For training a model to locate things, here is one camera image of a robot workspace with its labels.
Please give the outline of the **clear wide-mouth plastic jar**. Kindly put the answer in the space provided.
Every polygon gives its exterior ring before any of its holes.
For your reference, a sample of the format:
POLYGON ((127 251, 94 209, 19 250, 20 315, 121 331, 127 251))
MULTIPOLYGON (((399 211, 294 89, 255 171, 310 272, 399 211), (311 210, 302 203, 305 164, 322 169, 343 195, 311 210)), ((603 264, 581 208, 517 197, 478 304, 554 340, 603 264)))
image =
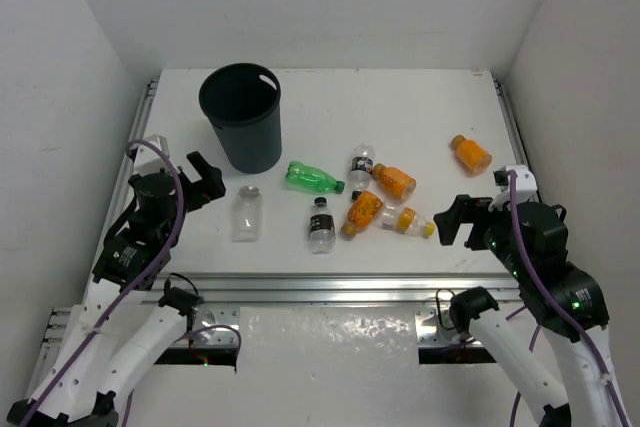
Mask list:
POLYGON ((262 196, 259 188, 241 187, 232 207, 233 242, 255 242, 259 239, 261 211, 262 196))

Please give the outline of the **clear bottle yellow cap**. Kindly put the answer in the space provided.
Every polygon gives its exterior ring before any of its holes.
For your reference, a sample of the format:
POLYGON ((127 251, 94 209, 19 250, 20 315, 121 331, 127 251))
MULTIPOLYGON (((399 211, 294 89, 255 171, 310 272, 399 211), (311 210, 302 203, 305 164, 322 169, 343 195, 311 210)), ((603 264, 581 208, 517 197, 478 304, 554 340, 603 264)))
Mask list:
POLYGON ((409 207, 386 205, 381 211, 382 226, 402 235, 429 238, 436 225, 409 207))

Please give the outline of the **green plastic bottle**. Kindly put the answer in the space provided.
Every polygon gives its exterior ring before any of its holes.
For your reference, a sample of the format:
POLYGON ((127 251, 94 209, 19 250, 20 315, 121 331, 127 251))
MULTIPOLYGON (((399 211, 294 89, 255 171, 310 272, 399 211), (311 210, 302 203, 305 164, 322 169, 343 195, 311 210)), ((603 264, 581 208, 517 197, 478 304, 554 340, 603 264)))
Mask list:
POLYGON ((345 183, 337 180, 327 172, 306 165, 299 161, 291 161, 285 179, 291 185, 315 193, 337 193, 344 191, 345 183))

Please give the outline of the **orange juice bottle patterned label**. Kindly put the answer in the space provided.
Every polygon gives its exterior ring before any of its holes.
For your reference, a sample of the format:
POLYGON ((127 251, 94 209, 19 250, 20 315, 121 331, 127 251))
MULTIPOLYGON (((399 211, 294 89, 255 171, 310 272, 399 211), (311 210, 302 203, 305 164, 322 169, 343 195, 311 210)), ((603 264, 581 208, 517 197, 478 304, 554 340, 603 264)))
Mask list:
POLYGON ((341 231, 347 238, 353 238, 366 230, 377 217, 384 202, 374 193, 363 191, 349 208, 341 231))

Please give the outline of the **clear Pepsi-label bottle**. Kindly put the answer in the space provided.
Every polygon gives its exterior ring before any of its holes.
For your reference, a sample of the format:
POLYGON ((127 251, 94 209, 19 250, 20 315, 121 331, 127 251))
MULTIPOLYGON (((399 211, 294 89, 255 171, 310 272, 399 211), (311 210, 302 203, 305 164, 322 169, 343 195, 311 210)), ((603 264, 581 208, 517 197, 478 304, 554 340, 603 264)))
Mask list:
POLYGON ((351 153, 348 184, 351 200, 355 201, 367 190, 372 180, 375 150, 372 145, 359 144, 351 153))

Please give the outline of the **small black-label clear bottle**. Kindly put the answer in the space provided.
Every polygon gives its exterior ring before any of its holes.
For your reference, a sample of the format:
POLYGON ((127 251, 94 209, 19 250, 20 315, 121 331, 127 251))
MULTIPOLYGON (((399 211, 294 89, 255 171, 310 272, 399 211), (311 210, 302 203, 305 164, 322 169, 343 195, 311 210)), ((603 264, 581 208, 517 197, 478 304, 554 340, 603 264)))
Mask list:
POLYGON ((314 254, 329 253, 336 241, 334 218, 325 197, 316 197, 309 219, 309 245, 314 254))

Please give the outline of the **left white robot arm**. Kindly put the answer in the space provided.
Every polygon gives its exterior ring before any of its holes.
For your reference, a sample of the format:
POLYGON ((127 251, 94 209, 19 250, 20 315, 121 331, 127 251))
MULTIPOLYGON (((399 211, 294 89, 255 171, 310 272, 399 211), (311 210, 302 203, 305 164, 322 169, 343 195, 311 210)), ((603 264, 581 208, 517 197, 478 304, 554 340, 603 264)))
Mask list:
POLYGON ((133 197, 106 233, 82 310, 54 365, 33 393, 15 402, 13 426, 117 426, 142 376, 193 324, 201 296, 168 287, 150 318, 119 342, 131 307, 139 305, 170 261, 187 213, 224 197, 219 168, 191 152, 200 178, 191 181, 166 155, 150 173, 132 175, 133 197))

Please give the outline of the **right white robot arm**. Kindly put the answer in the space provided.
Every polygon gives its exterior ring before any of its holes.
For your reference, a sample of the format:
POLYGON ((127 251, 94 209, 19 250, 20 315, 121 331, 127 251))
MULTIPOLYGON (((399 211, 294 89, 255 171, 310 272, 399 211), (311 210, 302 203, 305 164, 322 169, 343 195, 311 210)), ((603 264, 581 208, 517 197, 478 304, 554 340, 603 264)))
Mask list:
POLYGON ((451 298, 448 315, 459 335, 480 342, 516 387, 539 426, 628 426, 609 349, 609 313, 593 277, 567 259, 566 211, 542 203, 459 195, 434 217, 442 245, 461 225, 465 243, 490 251, 518 284, 524 307, 552 348, 561 373, 555 379, 521 343, 497 300, 484 287, 451 298))

